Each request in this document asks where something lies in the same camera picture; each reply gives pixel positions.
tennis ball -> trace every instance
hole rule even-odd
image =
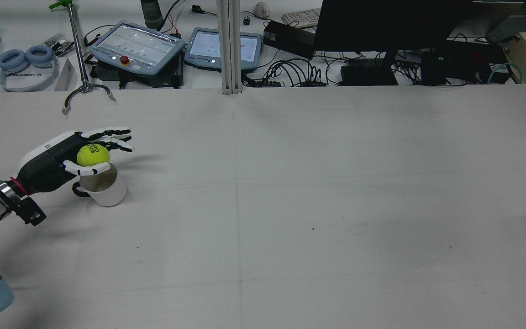
[[[99,144],[82,146],[77,154],[77,163],[83,167],[94,166],[102,162],[109,162],[109,150]]]

green handle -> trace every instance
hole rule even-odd
[[[57,6],[68,6],[68,4],[73,4],[73,0],[60,0],[59,2],[56,2],[55,4],[51,4],[48,6],[50,9],[54,9]]]

tablet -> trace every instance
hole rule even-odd
[[[241,71],[254,71],[259,64],[263,36],[241,32]],[[221,71],[221,44],[219,31],[197,27],[192,32],[184,62],[199,69]]]
[[[101,62],[132,73],[155,75],[184,48],[184,41],[120,21],[89,47]]]

keyboard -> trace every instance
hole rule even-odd
[[[284,13],[281,15],[281,20],[292,27],[303,28],[318,25],[318,17],[320,17],[320,9],[313,8],[304,11]]]

robotic arm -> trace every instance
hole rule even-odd
[[[0,220],[15,212],[23,221],[38,225],[46,214],[30,195],[52,192],[79,175],[97,175],[110,168],[109,163],[91,167],[76,164],[77,153],[89,143],[101,144],[108,150],[133,152],[128,127],[104,127],[87,133],[69,131],[38,146],[21,159],[17,177],[0,181]],[[13,293],[0,275],[0,312],[13,302]]]

